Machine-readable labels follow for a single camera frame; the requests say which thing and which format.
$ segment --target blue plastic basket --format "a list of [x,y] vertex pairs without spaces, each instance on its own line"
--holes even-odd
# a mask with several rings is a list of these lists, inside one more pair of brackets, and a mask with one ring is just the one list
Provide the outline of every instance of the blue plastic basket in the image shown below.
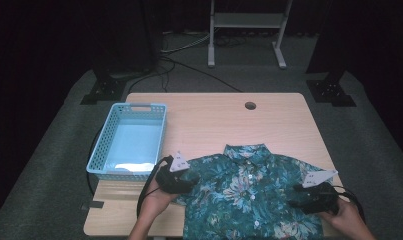
[[165,104],[113,104],[86,170],[101,180],[145,181],[160,158]]

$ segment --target dark background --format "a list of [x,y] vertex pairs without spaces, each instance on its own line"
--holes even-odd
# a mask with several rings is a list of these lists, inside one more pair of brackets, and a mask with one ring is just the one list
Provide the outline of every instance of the dark background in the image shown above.
[[[279,12],[285,5],[217,2],[239,12]],[[92,68],[86,49],[94,39],[80,4],[0,1],[0,207],[68,91]],[[165,31],[208,29],[207,0],[169,0],[164,11]],[[403,1],[294,0],[286,33],[321,33],[308,72],[328,71],[332,49],[342,49],[347,70],[403,150]]]

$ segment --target human arm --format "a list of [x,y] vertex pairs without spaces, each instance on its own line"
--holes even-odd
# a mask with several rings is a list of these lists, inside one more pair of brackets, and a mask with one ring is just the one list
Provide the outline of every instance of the human arm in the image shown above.
[[147,193],[148,195],[142,202],[139,217],[130,232],[128,240],[146,239],[155,218],[178,196],[177,194],[169,194],[159,189],[155,178],[150,183]]
[[375,240],[354,204],[339,198],[338,207],[339,211],[336,215],[327,212],[321,212],[318,215],[353,240]]

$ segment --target hawaiian shirt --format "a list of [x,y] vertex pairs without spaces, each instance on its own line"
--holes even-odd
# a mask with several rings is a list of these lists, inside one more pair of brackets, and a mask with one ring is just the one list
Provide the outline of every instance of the hawaiian shirt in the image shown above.
[[175,202],[186,206],[184,239],[322,239],[320,219],[291,208],[293,185],[322,170],[272,154],[264,144],[227,145],[224,154],[189,161],[198,184]]

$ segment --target grey carpet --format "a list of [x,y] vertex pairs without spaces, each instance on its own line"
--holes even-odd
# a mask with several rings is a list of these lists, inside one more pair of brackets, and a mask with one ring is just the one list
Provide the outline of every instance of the grey carpet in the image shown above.
[[[169,48],[194,38],[169,35]],[[244,92],[299,92],[304,95],[345,187],[364,206],[367,224],[379,239],[403,239],[403,154],[369,102],[362,84],[351,74],[341,79],[357,107],[315,103],[306,80],[326,74],[305,74],[316,38],[285,37],[282,51],[288,69],[281,70],[270,38],[248,38],[233,48],[216,48],[216,67],[207,67],[205,45],[169,57],[212,74]],[[160,62],[158,72],[172,66]],[[91,195],[85,167],[96,132],[112,101],[80,105],[95,82],[92,71],[70,90],[45,136],[0,210],[0,239],[98,239],[83,232]],[[128,88],[137,81],[128,82]],[[133,92],[232,92],[218,80],[176,65],[168,75],[147,78]]]

